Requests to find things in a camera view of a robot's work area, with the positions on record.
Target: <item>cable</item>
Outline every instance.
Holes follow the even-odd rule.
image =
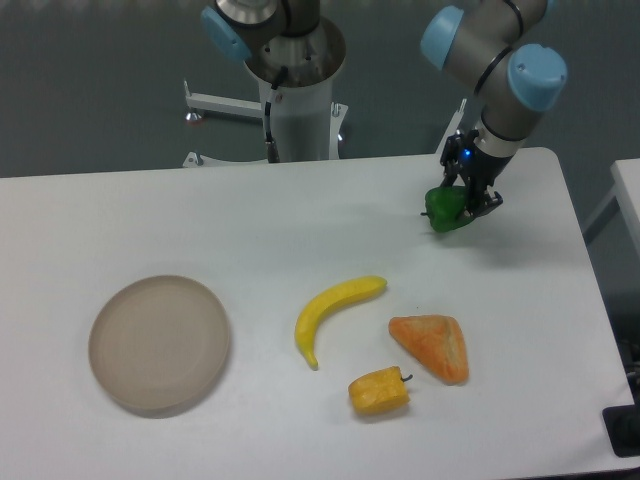
[[[271,84],[271,92],[269,93],[269,98],[264,104],[264,133],[265,133],[265,141],[267,143],[273,143],[273,135],[271,134],[271,104],[273,103],[276,90],[278,87],[282,85],[282,83],[287,79],[289,75],[289,69],[287,67],[280,67],[280,72],[276,76],[275,80]]]

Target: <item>bell pepper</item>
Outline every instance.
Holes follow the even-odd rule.
[[[409,403],[409,394],[400,367],[368,373],[349,385],[349,397],[355,411],[362,415],[388,412]]]
[[[465,188],[462,186],[437,187],[427,192],[426,215],[436,232],[450,232],[471,223],[473,218],[462,215],[466,196]]]

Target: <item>blue joint cap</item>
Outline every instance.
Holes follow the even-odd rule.
[[[422,35],[420,50],[438,70],[444,68],[463,15],[464,11],[459,8],[445,7],[431,20]]]
[[[514,95],[525,107],[546,112],[567,83],[567,65],[555,50],[524,45],[509,59],[507,78]]]
[[[213,8],[205,7],[200,14],[200,20],[209,40],[227,58],[236,62],[251,58],[251,50],[247,44]]]

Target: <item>banana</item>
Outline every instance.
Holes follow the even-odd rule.
[[[320,323],[342,307],[378,296],[386,286],[387,281],[382,277],[354,278],[325,290],[304,307],[296,322],[295,339],[300,353],[313,370],[318,369],[313,345]]]

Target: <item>orange bread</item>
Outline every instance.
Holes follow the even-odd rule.
[[[389,333],[444,382],[461,383],[469,378],[467,349],[455,318],[395,317],[389,322]]]

